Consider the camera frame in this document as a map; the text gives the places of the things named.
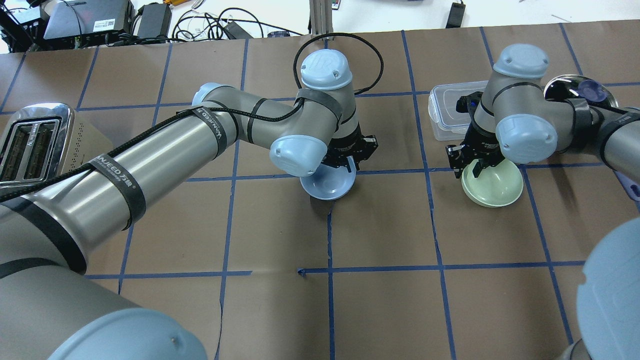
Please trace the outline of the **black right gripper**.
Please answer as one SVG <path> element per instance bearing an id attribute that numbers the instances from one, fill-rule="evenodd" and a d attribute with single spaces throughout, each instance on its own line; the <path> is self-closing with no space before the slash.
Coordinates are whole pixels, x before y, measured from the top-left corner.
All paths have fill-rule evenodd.
<path id="1" fill-rule="evenodd" d="M 476 110 L 482 109 L 482 95 L 482 92 L 473 92 L 462 96 L 455 106 L 458 112 L 468 113 L 471 119 L 462 142 L 446 146 L 448 163 L 457 179 L 461 178 L 464 169 L 474 160 L 471 173 L 476 179 L 487 167 L 498 166 L 505 160 L 496 135 L 482 129 L 475 120 Z"/>

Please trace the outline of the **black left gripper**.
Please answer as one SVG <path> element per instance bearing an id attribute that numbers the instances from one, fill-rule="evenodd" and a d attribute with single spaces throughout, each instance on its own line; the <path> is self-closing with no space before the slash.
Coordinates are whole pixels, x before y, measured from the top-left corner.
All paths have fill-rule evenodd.
<path id="1" fill-rule="evenodd" d="M 359 171 L 361 170 L 361 162 L 370 159 L 377 148 L 377 137 L 375 135 L 364 136 L 361 126 L 357 125 L 354 131 L 347 136 L 331 139 L 321 164 L 335 169 L 346 167 L 349 164 L 348 158 L 352 157 L 355 169 Z"/>

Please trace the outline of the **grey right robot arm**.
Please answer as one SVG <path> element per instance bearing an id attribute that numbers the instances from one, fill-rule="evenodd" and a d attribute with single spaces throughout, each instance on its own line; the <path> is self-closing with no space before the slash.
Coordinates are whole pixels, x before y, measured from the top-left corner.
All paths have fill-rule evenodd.
<path id="1" fill-rule="evenodd" d="M 480 91 L 460 96 L 456 110 L 470 116 L 459 145 L 446 146 L 458 179 L 481 178 L 488 168 L 537 163 L 555 153 L 592 154 L 639 181 L 639 109 L 605 105 L 576 92 L 547 98 L 541 79 L 547 53 L 527 43 L 505 47 Z M 639 219 L 611 230 L 592 250 L 578 286 L 582 335 L 563 360 L 639 358 Z"/>

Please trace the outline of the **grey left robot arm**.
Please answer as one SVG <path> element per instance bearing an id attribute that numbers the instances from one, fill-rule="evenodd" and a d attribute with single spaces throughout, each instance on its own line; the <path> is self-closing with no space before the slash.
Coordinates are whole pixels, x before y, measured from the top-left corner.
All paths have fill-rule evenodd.
<path id="1" fill-rule="evenodd" d="M 178 321 L 85 278 L 89 256 L 237 141 L 302 183 L 338 184 L 378 148 L 334 49 L 301 64 L 294 105 L 210 82 L 187 109 L 82 166 L 1 196 L 3 360 L 205 360 Z"/>

